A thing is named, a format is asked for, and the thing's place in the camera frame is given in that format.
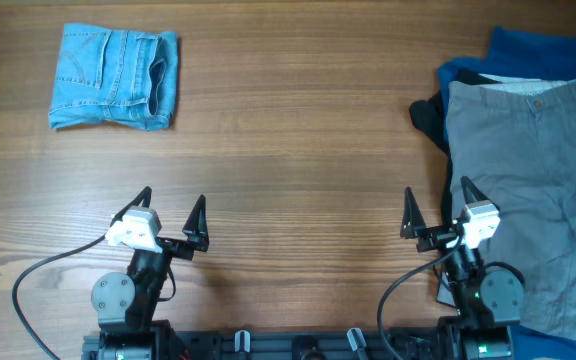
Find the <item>folded light blue jeans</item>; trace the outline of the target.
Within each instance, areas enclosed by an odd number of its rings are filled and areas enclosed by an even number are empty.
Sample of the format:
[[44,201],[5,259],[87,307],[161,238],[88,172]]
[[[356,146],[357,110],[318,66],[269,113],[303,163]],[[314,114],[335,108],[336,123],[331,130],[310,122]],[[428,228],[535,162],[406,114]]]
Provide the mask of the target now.
[[178,69],[174,32],[66,24],[49,125],[113,122],[144,131],[166,129],[176,108]]

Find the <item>grey shorts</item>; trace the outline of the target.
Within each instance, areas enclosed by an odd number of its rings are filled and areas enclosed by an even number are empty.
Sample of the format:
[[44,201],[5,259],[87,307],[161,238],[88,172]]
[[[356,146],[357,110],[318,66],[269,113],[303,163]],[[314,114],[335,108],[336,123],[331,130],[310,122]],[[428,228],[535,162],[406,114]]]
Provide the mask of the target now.
[[449,93],[453,211],[468,177],[500,211],[482,257],[524,275],[522,324],[576,341],[576,80],[519,93],[453,82]]

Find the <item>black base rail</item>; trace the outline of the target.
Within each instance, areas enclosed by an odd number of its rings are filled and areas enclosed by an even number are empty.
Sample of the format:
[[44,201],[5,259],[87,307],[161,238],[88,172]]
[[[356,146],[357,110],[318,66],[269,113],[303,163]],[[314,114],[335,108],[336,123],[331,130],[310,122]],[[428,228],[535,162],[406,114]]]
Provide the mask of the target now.
[[[386,338],[402,359],[512,359],[510,332],[391,328]],[[232,334],[178,332],[169,353],[158,350],[153,335],[128,343],[86,336],[83,359],[391,359],[379,333],[351,328],[337,332]]]

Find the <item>black garment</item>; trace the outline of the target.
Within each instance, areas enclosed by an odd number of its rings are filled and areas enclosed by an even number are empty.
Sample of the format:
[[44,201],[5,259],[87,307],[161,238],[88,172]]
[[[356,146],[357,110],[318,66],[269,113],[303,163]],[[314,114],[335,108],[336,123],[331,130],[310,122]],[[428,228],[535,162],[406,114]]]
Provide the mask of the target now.
[[451,181],[453,163],[450,154],[449,142],[445,135],[445,106],[442,92],[438,91],[428,100],[417,100],[409,107],[412,125],[431,140],[444,154],[447,155],[445,182],[440,199],[440,217],[443,223],[450,222],[452,217]]

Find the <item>blue shirt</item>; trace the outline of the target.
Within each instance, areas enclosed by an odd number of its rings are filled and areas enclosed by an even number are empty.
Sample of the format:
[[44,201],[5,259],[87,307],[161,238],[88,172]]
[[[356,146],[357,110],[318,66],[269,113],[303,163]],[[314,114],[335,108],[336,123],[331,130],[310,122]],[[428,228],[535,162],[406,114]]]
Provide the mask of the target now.
[[449,104],[449,84],[460,70],[502,77],[576,80],[576,37],[543,35],[497,26],[488,53],[479,57],[456,57],[437,70],[442,105]]

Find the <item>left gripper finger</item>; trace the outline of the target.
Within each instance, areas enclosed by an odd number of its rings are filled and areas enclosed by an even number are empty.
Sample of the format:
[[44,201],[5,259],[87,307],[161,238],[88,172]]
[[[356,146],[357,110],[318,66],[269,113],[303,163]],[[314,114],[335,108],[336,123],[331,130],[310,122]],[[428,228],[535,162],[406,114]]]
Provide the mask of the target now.
[[115,222],[120,221],[125,213],[129,210],[132,206],[138,207],[145,207],[148,208],[151,202],[152,196],[152,188],[150,186],[145,186],[137,196],[131,200],[127,205],[125,205],[118,213],[114,215],[111,220],[110,225],[113,225]]
[[200,195],[188,216],[182,232],[188,237],[197,237],[200,240],[208,239],[206,219],[206,197]]

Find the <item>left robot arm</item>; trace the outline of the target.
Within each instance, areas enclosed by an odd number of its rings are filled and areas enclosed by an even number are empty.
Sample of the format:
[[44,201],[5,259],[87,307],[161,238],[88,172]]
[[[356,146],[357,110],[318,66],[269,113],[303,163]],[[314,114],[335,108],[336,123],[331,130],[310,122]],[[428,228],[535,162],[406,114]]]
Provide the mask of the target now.
[[158,304],[171,298],[161,295],[166,281],[173,281],[171,262],[190,261],[197,251],[209,248],[206,197],[198,197],[182,233],[184,240],[161,237],[161,222],[150,207],[152,189],[145,187],[111,220],[104,239],[111,246],[133,250],[125,272],[103,275],[91,291],[97,312],[97,337],[84,340],[83,360],[188,359],[188,347],[167,320],[153,319]]

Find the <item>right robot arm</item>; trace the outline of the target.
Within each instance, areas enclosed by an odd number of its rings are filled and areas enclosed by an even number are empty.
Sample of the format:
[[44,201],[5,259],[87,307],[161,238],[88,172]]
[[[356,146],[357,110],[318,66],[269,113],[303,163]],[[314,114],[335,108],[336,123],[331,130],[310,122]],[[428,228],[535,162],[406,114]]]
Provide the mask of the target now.
[[400,235],[420,253],[437,251],[455,316],[434,328],[406,330],[397,340],[407,359],[512,359],[510,328],[520,322],[525,279],[503,262],[486,264],[478,247],[499,224],[498,207],[472,181],[461,178],[465,205],[449,224],[428,227],[410,188],[405,189]]

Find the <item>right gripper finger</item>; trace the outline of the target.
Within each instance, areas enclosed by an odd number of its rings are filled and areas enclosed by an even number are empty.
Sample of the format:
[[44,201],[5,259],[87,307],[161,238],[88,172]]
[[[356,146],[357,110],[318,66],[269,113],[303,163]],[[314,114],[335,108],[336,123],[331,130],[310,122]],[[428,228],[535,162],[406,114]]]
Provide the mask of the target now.
[[472,182],[468,176],[462,176],[460,182],[466,204],[473,204],[489,200],[489,198]]
[[419,231],[426,228],[423,215],[419,209],[412,189],[406,187],[404,191],[404,211],[402,217],[402,231]]

